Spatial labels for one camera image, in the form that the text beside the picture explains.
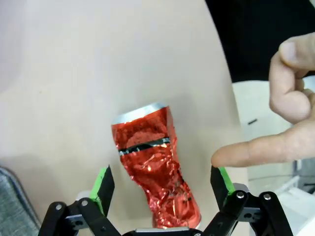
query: cable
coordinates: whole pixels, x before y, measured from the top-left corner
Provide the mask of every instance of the cable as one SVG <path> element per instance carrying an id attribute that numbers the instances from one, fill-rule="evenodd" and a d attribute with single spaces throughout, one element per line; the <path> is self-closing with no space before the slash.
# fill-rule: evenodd
<path id="1" fill-rule="evenodd" d="M 296 175 L 302 178 L 310 178 L 310 177 L 315 177 L 314 176 L 300 176 L 300 175 Z M 259 179 L 265 179 L 265 178 L 277 178 L 277 177 L 295 177 L 294 175 L 275 175 L 275 176 L 263 176 L 263 177 L 257 177 L 257 178 L 250 178 L 248 181 L 255 181 L 255 180 L 259 180 Z"/>

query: screw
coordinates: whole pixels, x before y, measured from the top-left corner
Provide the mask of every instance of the screw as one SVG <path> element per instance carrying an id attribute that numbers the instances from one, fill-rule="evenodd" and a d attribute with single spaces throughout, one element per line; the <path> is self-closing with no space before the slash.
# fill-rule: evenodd
<path id="1" fill-rule="evenodd" d="M 58 204 L 57 206 L 56 206 L 56 210 L 60 210 L 62 208 L 62 206 L 60 205 L 60 204 Z"/>
<path id="2" fill-rule="evenodd" d="M 84 201 L 82 201 L 82 206 L 86 206 L 87 204 L 88 204 L 88 201 L 87 200 L 84 200 Z"/>
<path id="3" fill-rule="evenodd" d="M 264 195 L 264 199 L 265 199 L 265 200 L 270 200 L 270 199 L 271 199 L 271 196 L 270 196 L 268 193 L 266 193 L 266 194 Z"/>
<path id="4" fill-rule="evenodd" d="M 236 197 L 239 198 L 239 199 L 242 199 L 242 198 L 244 198 L 244 193 L 238 192 L 238 193 L 236 194 Z"/>

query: can lid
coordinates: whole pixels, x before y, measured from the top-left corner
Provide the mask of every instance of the can lid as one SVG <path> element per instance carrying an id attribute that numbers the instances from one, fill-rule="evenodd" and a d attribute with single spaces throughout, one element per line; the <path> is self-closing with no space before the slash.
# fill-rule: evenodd
<path id="1" fill-rule="evenodd" d="M 148 114 L 151 114 L 153 112 L 156 112 L 162 108 L 166 107 L 164 104 L 160 102 L 152 103 L 150 105 L 138 108 L 136 110 L 121 114 L 117 116 L 112 124 L 121 124 L 126 122 L 131 122 L 135 119 L 139 119 L 142 117 L 147 116 Z"/>

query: gray fabric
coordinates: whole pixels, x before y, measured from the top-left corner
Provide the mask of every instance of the gray fabric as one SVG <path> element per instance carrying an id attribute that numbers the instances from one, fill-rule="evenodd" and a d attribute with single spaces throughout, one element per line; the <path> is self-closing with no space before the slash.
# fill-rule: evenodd
<path id="1" fill-rule="evenodd" d="M 0 236 L 36 236 L 39 225 L 18 180 L 0 168 Z"/>

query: fingernail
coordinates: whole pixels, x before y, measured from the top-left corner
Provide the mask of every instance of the fingernail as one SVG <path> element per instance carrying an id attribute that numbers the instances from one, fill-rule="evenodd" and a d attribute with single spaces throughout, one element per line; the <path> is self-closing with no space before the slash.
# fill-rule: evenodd
<path id="1" fill-rule="evenodd" d="M 296 48 L 294 42 L 284 42 L 280 45 L 280 55 L 286 61 L 296 61 Z"/>

